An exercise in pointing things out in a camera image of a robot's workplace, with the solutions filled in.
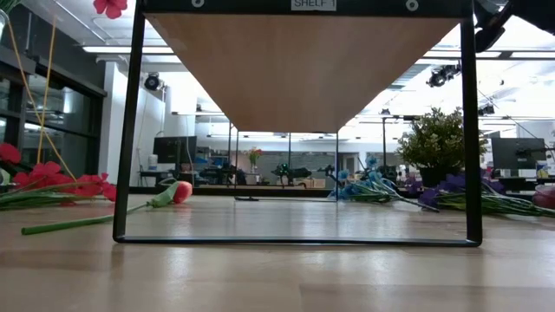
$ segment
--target ceiling light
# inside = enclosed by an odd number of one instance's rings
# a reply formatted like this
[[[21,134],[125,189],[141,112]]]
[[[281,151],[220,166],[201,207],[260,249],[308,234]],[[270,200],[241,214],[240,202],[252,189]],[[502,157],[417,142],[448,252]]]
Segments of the ceiling light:
[[[131,54],[131,47],[125,46],[84,46],[83,50],[88,53],[94,54]],[[173,55],[173,50],[170,47],[143,47],[143,55]]]
[[[555,51],[550,52],[513,52],[511,58],[555,59]]]
[[[476,58],[496,58],[501,55],[501,52],[483,52],[476,55]],[[460,59],[460,51],[428,51],[424,58],[439,58],[439,59]]]

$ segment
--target white wall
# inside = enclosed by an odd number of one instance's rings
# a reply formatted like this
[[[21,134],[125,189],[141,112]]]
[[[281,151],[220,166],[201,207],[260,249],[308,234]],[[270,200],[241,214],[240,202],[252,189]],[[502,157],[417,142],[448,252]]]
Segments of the white wall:
[[[120,163],[127,77],[120,72],[116,63],[107,62],[104,81],[104,89],[108,92],[108,96],[104,100],[102,109],[99,172],[108,173],[108,181],[116,183]],[[147,166],[148,155],[153,153],[154,137],[164,128],[165,109],[164,102],[144,88],[140,88],[135,118],[130,185],[138,184],[140,164]]]
[[[108,96],[102,106],[101,148],[98,172],[108,174],[108,182],[116,183],[120,161],[123,112],[127,91],[127,77],[120,73],[115,62],[106,62],[104,90]]]

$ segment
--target security camera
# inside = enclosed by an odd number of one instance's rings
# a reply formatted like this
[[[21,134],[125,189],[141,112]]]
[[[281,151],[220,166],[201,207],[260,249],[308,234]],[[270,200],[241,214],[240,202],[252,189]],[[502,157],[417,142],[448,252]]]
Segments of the security camera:
[[[457,65],[443,65],[432,69],[432,76],[426,84],[431,88],[442,87],[447,81],[454,79],[456,75],[460,74],[460,63]]]
[[[164,87],[165,83],[160,79],[160,73],[150,73],[145,80],[145,88],[151,91],[158,91]]]

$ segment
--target fluorescent light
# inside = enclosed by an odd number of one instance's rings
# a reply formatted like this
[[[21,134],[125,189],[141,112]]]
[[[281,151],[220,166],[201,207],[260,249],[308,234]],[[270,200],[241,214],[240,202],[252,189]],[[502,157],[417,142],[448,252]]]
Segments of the fluorescent light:
[[[501,52],[482,52],[476,55],[478,59],[480,58],[495,58],[499,57]],[[447,58],[447,59],[460,59],[460,51],[428,51],[425,58]]]
[[[539,59],[555,59],[555,51],[549,52],[513,52],[511,58],[539,58]]]
[[[88,53],[94,54],[131,54],[131,47],[125,46],[84,46],[83,50]],[[143,55],[173,55],[173,50],[170,47],[143,47]]]
[[[225,114],[221,113],[221,112],[195,112],[195,113],[172,112],[172,114],[177,114],[177,115],[182,115],[182,116],[221,116],[221,117],[225,117]]]

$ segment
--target pink flower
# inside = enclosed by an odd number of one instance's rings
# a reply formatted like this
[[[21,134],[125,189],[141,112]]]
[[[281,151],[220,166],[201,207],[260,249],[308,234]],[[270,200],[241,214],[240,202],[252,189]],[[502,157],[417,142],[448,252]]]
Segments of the pink flower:
[[[109,19],[116,19],[121,16],[121,12],[127,10],[127,0],[94,0],[96,13],[102,14],[106,11]]]

